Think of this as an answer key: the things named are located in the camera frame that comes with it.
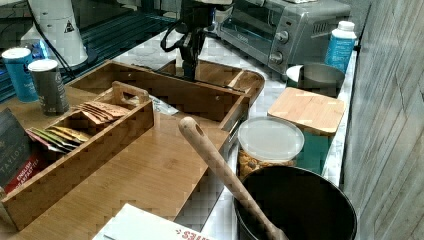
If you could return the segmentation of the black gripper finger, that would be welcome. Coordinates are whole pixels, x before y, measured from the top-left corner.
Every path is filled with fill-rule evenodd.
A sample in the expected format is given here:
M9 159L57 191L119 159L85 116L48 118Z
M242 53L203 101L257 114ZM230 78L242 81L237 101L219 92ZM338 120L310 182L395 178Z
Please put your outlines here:
M190 81L194 81L195 74L196 74L197 60L196 59L184 60L182 63L182 67L184 71L184 77Z

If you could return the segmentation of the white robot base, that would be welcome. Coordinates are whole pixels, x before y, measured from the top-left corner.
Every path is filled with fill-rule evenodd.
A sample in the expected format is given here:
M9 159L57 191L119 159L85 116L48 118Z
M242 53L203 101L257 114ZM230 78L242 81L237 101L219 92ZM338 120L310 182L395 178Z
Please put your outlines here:
M43 55L58 61L61 68L74 70L97 60L97 53L82 41L71 0L27 2L33 25L21 37L22 45L41 43Z

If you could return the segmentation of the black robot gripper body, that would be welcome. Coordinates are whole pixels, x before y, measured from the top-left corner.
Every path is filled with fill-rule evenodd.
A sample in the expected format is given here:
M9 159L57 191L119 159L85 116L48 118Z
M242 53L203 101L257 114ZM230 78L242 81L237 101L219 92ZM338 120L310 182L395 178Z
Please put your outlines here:
M182 0L180 20L183 23L185 46L180 49L183 60L196 60L205 41L204 29L212 25L213 10L211 3L197 0Z

